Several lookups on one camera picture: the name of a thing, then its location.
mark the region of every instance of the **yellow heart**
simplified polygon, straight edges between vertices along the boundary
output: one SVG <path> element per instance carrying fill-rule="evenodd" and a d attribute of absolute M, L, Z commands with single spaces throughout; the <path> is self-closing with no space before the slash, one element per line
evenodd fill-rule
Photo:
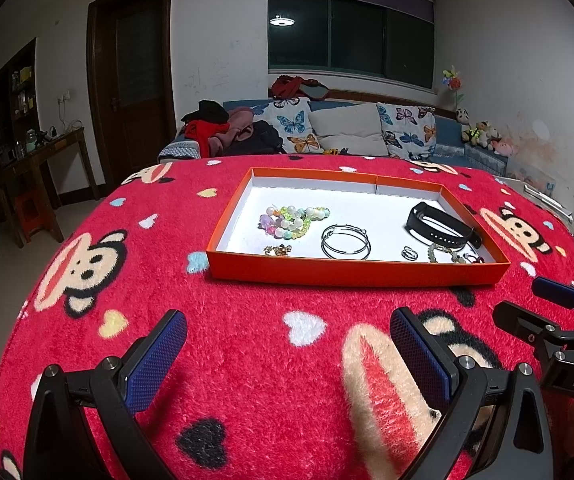
<path fill-rule="evenodd" d="M 98 335 L 104 339 L 117 336 L 126 329 L 129 321 L 117 310 L 108 310 L 104 313 L 104 323 L 98 328 Z"/>
<path fill-rule="evenodd" d="M 201 196 L 203 198 L 211 198 L 212 196 L 216 196 L 218 194 L 218 190 L 215 187 L 210 187 L 209 189 L 203 189 L 196 193 L 196 195 Z"/>

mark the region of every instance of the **red stool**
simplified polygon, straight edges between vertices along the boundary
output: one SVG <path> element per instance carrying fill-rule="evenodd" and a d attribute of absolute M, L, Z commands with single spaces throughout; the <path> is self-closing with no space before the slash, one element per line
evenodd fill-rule
<path fill-rule="evenodd" d="M 40 214 L 38 204 L 40 199 L 35 187 L 28 189 L 14 198 L 14 209 L 20 221 L 20 228 L 27 243 L 32 241 L 32 234 L 46 228 L 47 222 Z"/>

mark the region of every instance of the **door frame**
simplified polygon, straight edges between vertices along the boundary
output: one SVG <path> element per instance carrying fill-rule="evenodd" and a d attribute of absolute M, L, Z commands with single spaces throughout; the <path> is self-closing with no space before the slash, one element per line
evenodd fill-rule
<path fill-rule="evenodd" d="M 96 0 L 89 4 L 87 13 L 87 31 L 86 31 L 86 68 L 87 68 L 87 88 L 89 92 L 89 106 L 91 109 L 91 120 L 96 137 L 96 146 L 100 158 L 100 165 L 104 178 L 110 190 L 120 185 L 115 181 L 110 165 L 109 151 L 105 143 L 102 121 L 100 120 L 100 103 L 98 101 L 97 83 L 96 83 L 96 25 L 99 10 L 103 7 L 110 6 L 118 0 Z M 171 43 L 170 43 L 170 18 L 171 18 L 171 0 L 162 1 L 163 8 L 163 97 L 166 122 L 168 125 L 169 141 L 176 136 L 176 114 L 174 112 L 174 94 L 171 83 Z"/>

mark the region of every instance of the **dark window glass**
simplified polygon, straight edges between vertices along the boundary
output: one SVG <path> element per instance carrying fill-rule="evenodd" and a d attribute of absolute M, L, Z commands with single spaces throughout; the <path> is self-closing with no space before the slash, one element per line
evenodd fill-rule
<path fill-rule="evenodd" d="M 385 76 L 431 88 L 433 83 L 433 24 L 404 12 L 387 9 Z"/>
<path fill-rule="evenodd" d="M 355 0 L 332 0 L 331 66 L 384 73 L 385 9 Z"/>
<path fill-rule="evenodd" d="M 269 64 L 327 66 L 327 0 L 269 0 L 269 19 L 294 20 L 293 25 L 269 24 Z"/>
<path fill-rule="evenodd" d="M 162 9 L 152 7 L 118 20 L 118 86 L 121 105 L 163 94 Z"/>
<path fill-rule="evenodd" d="M 269 0 L 269 66 L 330 68 L 433 86 L 433 23 L 356 0 Z"/>

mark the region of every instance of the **fleece blanket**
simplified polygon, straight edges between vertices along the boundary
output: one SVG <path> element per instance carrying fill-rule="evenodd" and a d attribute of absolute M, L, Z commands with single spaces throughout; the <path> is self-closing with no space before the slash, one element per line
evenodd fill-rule
<path fill-rule="evenodd" d="M 204 253 L 250 167 L 359 171 L 439 182 L 512 261 L 495 286 L 348 289 L 219 282 Z M 0 469 L 20 478 L 44 368 L 95 367 L 122 355 L 169 308 L 188 338 L 151 407 L 136 418 L 178 478 L 397 479 L 440 418 L 388 336 L 409 306 L 456 354 L 487 367 L 530 363 L 531 348 L 494 327 L 509 300 L 574 329 L 574 312 L 535 298 L 536 275 L 574 284 L 574 238 L 553 215 L 478 170 L 388 158 L 235 156 L 130 176 L 61 246 L 27 298 L 0 365 Z M 547 397 L 554 439 L 566 399 Z M 126 475 L 94 410 L 100 453 Z M 488 412 L 456 463 L 462 478 Z"/>

